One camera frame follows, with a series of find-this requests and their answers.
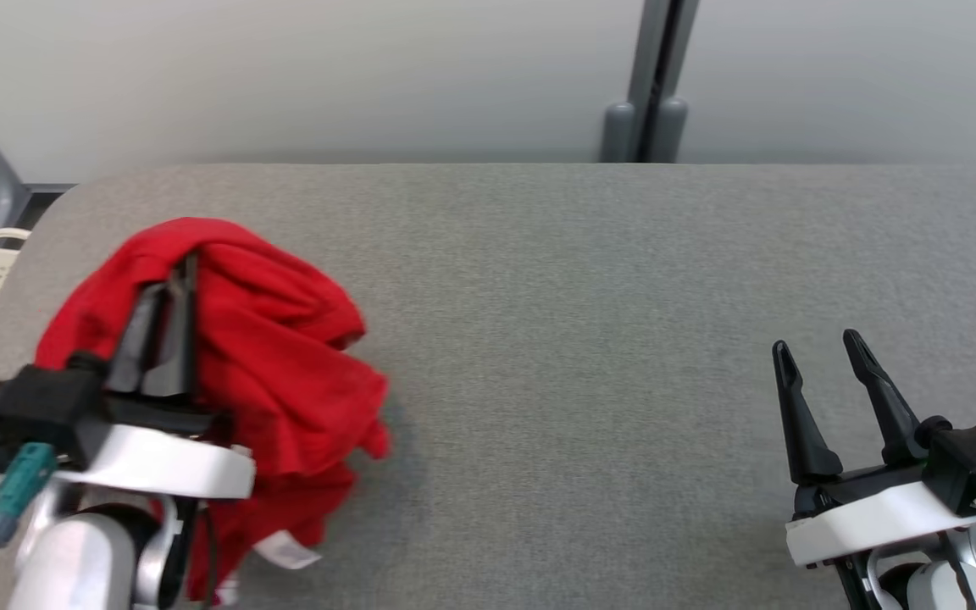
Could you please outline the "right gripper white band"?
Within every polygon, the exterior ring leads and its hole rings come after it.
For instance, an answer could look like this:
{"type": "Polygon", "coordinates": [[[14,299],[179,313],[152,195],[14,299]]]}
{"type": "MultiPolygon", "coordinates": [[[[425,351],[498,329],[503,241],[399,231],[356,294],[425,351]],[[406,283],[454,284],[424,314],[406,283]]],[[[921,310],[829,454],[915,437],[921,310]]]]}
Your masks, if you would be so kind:
{"type": "Polygon", "coordinates": [[[772,345],[772,362],[790,481],[796,484],[794,513],[786,524],[786,545],[798,567],[814,568],[882,551],[925,552],[937,558],[940,534],[953,551],[976,568],[976,516],[959,516],[921,480],[927,451],[915,440],[919,420],[863,336],[843,331],[843,343],[857,381],[868,391],[884,442],[887,466],[843,474],[803,396],[801,370],[782,340],[772,345]]]}

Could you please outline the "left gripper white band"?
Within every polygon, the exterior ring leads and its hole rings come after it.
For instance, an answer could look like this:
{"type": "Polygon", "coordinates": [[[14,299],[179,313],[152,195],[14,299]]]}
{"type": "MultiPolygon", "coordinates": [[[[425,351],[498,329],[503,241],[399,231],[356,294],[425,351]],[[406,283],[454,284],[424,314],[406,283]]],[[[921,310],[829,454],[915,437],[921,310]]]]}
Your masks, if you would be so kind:
{"type": "MultiPolygon", "coordinates": [[[[109,360],[106,389],[133,394],[142,385],[148,397],[191,397],[197,275],[197,252],[189,251],[165,283],[143,286],[109,360]]],[[[96,458],[85,470],[55,472],[55,481],[198,499],[251,495],[256,464],[231,448],[228,413],[175,408],[135,396],[112,396],[109,406],[114,425],[96,458]]]]}

